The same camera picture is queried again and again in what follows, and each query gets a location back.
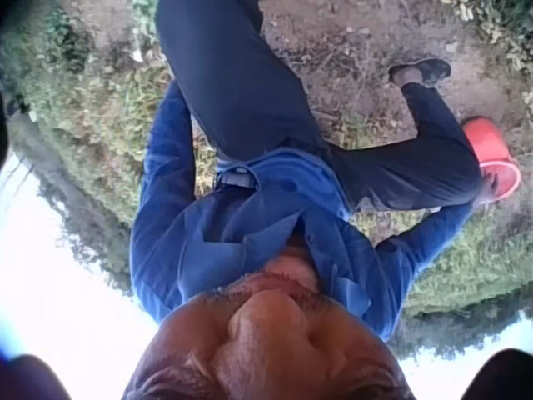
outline hand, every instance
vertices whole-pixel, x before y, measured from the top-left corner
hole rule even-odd
[[[479,207],[484,204],[493,203],[496,200],[496,192],[498,190],[498,176],[493,173],[486,173],[483,175],[483,184],[479,194],[473,201],[474,207]]]

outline pant leg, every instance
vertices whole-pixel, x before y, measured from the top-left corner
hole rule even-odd
[[[160,0],[163,52],[192,115],[227,158],[326,148],[300,79],[259,35],[258,0]]]
[[[418,136],[363,150],[331,147],[336,172],[356,211],[414,210],[464,204],[481,187],[476,155],[434,89],[406,85]]]

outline belt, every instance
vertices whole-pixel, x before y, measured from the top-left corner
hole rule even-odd
[[[224,185],[239,186],[241,188],[256,188],[257,180],[247,169],[237,167],[231,171],[226,171],[218,178],[218,183]]]

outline shirt sleeve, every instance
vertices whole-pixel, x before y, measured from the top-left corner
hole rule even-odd
[[[149,297],[156,295],[150,276],[162,273],[148,271],[161,264],[150,260],[161,242],[168,238],[166,232],[176,217],[195,201],[194,184],[191,114],[179,87],[172,81],[148,138],[140,204],[130,243],[132,286],[149,313],[152,313]],[[172,240],[174,243],[179,240],[174,232]]]
[[[471,204],[444,207],[377,245],[381,268],[373,268],[374,276],[368,277],[371,306],[363,320],[382,339],[392,335],[413,281],[450,245],[472,211]]]

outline leg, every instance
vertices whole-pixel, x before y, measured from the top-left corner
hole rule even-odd
[[[412,210],[467,203],[481,187],[476,155],[435,89],[402,88],[418,137],[382,147],[333,147],[334,164],[356,211]]]
[[[227,158],[325,148],[300,79],[259,35],[258,0],[160,0],[157,30],[192,115]]]

